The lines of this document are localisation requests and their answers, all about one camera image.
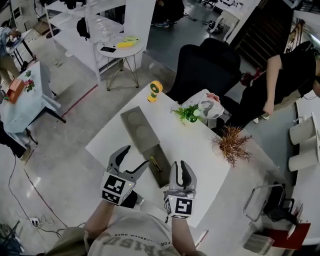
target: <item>white cylindrical container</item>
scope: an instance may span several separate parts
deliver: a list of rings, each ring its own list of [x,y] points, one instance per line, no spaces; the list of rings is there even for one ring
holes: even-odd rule
[[[301,123],[293,126],[289,130],[290,140],[293,145],[297,145],[305,140],[312,138],[316,135],[313,117],[302,121]]]
[[[317,147],[289,158],[288,167],[291,172],[298,171],[318,163]]]

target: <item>power strip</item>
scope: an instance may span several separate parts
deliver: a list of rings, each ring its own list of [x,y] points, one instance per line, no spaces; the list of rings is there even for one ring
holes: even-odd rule
[[[41,225],[41,223],[40,223],[38,218],[30,218],[30,222],[36,228],[38,228]]]

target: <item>black bag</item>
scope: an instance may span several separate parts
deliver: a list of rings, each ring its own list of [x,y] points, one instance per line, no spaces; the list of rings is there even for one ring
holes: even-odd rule
[[[76,25],[76,30],[78,31],[80,37],[84,37],[86,41],[88,38],[90,38],[90,34],[87,31],[87,24],[85,18],[82,18],[78,21]]]
[[[64,4],[66,4],[66,7],[69,10],[72,10],[72,9],[76,8],[77,2],[82,3],[82,5],[81,5],[81,7],[82,7],[87,3],[87,0],[60,0],[60,2],[64,2]]]

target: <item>phone on table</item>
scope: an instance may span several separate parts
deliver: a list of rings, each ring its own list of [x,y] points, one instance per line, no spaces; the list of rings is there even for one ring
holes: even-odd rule
[[[108,52],[108,53],[114,53],[116,51],[116,49],[104,46],[101,48],[101,51]]]

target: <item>white shelf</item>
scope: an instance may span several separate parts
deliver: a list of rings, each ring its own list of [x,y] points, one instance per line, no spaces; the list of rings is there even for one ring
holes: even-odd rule
[[[54,36],[54,39],[89,69],[94,72],[96,71],[95,60],[90,49],[90,42],[86,41],[84,37],[76,37],[67,31],[60,31]],[[102,69],[108,64],[108,58],[98,53],[96,49],[94,49],[94,52],[97,60],[97,66],[99,69]]]
[[[124,30],[124,26],[105,17],[102,17],[100,15],[92,15],[92,26],[93,31],[90,33],[91,35],[91,41],[96,44],[101,40],[102,36],[102,30],[103,28],[98,23],[103,23],[103,25],[112,33],[119,33]],[[49,22],[59,28],[62,31],[66,31],[75,37],[80,37],[78,31],[77,31],[77,23],[81,18],[78,16],[74,16],[65,12],[62,12],[51,19],[49,19]]]
[[[104,11],[124,6],[126,4],[126,0],[96,0],[94,1],[96,4],[91,3],[91,13],[92,14],[98,14],[102,13]],[[60,2],[59,0],[56,2],[53,2],[52,4],[49,4],[47,7],[49,10],[54,10],[62,13],[72,14],[78,17],[84,17],[86,12],[86,6],[81,7],[81,3],[77,2],[75,9],[68,9],[67,5],[63,2]]]

